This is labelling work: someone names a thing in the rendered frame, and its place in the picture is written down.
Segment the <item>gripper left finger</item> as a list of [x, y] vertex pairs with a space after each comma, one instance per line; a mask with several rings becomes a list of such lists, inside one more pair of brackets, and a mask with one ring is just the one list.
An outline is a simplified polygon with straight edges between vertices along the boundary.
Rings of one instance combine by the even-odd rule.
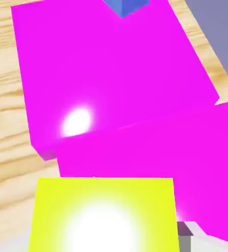
[[24, 233], [0, 242], [0, 252], [28, 252], [29, 240], [30, 234]]

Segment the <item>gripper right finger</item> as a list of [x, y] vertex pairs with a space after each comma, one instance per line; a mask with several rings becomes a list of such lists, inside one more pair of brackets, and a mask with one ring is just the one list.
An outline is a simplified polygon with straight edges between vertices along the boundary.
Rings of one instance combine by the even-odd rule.
[[228, 242], [207, 235], [194, 221], [178, 221], [180, 252], [228, 252]]

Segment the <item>small yellow cube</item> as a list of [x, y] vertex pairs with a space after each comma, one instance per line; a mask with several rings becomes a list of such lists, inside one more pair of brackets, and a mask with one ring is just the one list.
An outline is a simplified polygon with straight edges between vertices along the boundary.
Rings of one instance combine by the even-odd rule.
[[180, 252], [173, 181], [40, 178], [28, 252]]

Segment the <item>small blue cube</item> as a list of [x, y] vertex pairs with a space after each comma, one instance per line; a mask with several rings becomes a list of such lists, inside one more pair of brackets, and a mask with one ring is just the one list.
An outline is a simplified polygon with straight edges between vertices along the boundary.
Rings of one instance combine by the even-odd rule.
[[116, 14], [125, 17], [146, 6], [149, 0], [103, 0]]

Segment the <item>large magenta box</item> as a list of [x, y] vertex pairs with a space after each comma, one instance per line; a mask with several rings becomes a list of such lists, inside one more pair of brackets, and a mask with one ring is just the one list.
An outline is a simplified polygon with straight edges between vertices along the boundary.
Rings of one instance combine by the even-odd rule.
[[104, 0], [11, 7], [32, 147], [44, 160], [67, 135], [120, 128], [219, 100], [168, 0], [126, 17]]
[[228, 241], [228, 102], [65, 138], [56, 155], [63, 177], [172, 178], [180, 218]]

